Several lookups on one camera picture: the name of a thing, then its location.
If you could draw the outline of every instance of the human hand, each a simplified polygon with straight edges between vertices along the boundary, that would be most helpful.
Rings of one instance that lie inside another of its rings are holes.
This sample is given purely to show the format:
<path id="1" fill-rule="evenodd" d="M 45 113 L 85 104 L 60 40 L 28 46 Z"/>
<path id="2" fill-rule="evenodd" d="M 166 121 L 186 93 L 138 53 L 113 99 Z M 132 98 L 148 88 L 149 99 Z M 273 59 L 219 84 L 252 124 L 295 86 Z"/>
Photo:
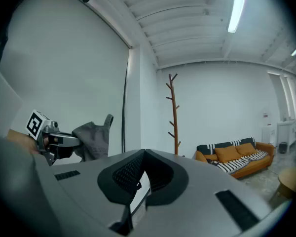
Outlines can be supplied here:
<path id="1" fill-rule="evenodd" d="M 31 154 L 39 154 L 35 140 L 26 134 L 14 130 L 9 130 L 6 138 L 9 141 L 19 144 L 22 148 L 24 148 Z M 47 144 L 48 137 L 44 138 L 44 145 L 46 146 Z"/>

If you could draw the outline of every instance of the trash can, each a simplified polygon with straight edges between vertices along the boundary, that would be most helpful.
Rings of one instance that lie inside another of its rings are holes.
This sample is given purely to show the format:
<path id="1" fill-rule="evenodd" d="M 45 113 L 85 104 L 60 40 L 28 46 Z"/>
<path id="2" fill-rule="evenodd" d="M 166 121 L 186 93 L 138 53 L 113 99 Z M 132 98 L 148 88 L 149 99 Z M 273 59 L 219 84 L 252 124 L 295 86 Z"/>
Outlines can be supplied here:
<path id="1" fill-rule="evenodd" d="M 286 151 L 287 151 L 287 143 L 286 142 L 280 143 L 280 145 L 278 146 L 278 152 L 280 154 L 285 154 Z"/>

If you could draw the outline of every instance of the window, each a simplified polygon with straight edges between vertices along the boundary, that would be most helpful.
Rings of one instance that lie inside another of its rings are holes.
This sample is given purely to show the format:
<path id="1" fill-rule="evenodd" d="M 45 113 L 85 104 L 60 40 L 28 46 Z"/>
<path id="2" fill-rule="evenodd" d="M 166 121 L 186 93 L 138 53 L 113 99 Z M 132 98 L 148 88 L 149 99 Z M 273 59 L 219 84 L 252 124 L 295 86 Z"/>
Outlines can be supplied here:
<path id="1" fill-rule="evenodd" d="M 271 78 L 271 81 L 275 89 L 278 108 L 280 111 L 280 119 L 283 121 L 285 119 L 288 119 L 289 117 L 288 105 L 287 105 L 286 94 L 284 92 L 283 84 L 279 75 L 269 74 L 269 76 Z"/>
<path id="2" fill-rule="evenodd" d="M 296 119 L 296 82 L 293 78 L 269 73 L 280 110 L 280 119 Z"/>

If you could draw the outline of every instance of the black vent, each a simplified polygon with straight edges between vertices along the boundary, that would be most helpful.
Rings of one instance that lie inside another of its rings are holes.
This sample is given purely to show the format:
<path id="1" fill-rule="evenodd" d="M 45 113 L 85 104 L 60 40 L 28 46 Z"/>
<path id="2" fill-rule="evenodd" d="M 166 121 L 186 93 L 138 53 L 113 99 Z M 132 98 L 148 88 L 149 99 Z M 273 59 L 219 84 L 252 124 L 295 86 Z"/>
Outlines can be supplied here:
<path id="1" fill-rule="evenodd" d="M 59 180 L 63 180 L 63 179 L 67 179 L 67 178 L 73 177 L 73 176 L 77 176 L 79 174 L 80 173 L 78 171 L 72 170 L 72 171 L 69 171 L 69 172 L 56 174 L 55 177 L 59 181 Z"/>
<path id="2" fill-rule="evenodd" d="M 149 162 L 149 164 L 146 164 L 145 171 L 149 178 L 151 191 L 159 191 L 173 179 L 173 169 L 150 154 L 146 154 L 145 158 Z"/>
<path id="3" fill-rule="evenodd" d="M 144 154 L 140 154 L 135 159 L 119 168 L 113 173 L 113 180 L 123 190 L 130 195 L 135 195 L 136 186 L 142 176 L 141 168 Z"/>
<path id="4" fill-rule="evenodd" d="M 216 197 L 242 231 L 251 228 L 259 222 L 256 216 L 232 192 L 218 192 Z"/>

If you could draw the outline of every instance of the gray cloth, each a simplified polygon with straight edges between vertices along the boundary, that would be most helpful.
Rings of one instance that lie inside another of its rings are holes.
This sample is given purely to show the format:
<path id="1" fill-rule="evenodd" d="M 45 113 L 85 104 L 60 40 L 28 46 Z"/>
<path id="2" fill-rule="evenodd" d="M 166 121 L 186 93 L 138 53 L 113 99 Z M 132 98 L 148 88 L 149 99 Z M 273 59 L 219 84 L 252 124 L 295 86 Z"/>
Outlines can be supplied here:
<path id="1" fill-rule="evenodd" d="M 83 142 L 83 145 L 74 151 L 77 156 L 82 158 L 81 161 L 96 160 L 108 156 L 112 122 L 113 116 L 108 114 L 104 125 L 95 125 L 93 122 L 89 122 L 73 130 L 72 135 Z"/>

